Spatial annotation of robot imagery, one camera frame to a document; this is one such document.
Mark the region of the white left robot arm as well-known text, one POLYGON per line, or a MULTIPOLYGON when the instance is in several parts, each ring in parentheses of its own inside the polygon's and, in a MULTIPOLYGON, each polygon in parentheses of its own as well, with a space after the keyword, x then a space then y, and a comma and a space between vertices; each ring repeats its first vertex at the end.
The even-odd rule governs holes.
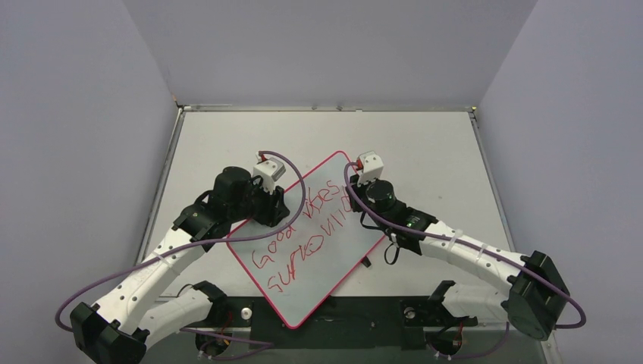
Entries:
POLYGON ((216 326, 227 320, 227 296, 208 281, 153 304, 233 224, 251 219, 273 228, 290 214, 284 189, 276 184, 284 172, 272 158, 252 171, 224 168, 213 188, 181 211, 139 269, 94 304, 79 303, 71 311, 77 347, 95 363, 139 363, 151 346, 189 324, 216 326))

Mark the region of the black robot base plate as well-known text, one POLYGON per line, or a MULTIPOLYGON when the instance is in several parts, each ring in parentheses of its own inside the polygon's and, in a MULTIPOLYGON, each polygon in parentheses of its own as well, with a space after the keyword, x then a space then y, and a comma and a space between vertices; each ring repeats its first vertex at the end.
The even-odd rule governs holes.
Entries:
POLYGON ((472 316, 453 316, 430 297, 329 297, 298 328, 288 328, 263 297, 229 297, 195 329, 247 333, 276 349, 422 350, 429 340, 451 341, 457 329, 475 327, 472 316))

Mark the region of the pink-framed whiteboard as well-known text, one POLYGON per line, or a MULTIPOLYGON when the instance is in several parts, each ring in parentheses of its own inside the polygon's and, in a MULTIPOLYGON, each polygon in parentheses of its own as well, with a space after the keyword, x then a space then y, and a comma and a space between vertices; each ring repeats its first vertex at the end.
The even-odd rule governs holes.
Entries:
POLYGON ((349 157, 336 151, 285 190, 296 217, 278 234, 245 221, 231 232, 228 249, 286 327, 294 329, 384 239, 365 229, 352 211, 343 169, 349 157))

